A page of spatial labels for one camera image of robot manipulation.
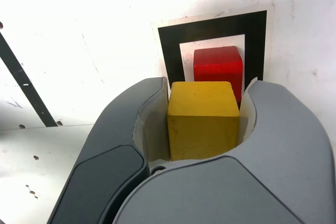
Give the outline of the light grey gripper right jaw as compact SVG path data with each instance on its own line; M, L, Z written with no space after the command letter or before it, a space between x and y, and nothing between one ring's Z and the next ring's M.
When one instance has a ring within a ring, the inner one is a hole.
M253 81L243 141L222 155L169 162L124 201L114 223L328 223L329 137L279 84Z

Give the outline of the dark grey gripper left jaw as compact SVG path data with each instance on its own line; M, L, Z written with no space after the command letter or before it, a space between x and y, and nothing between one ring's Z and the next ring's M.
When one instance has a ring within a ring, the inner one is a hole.
M49 223L112 223L147 179L150 164L169 161L165 77L147 78L112 100L93 125Z

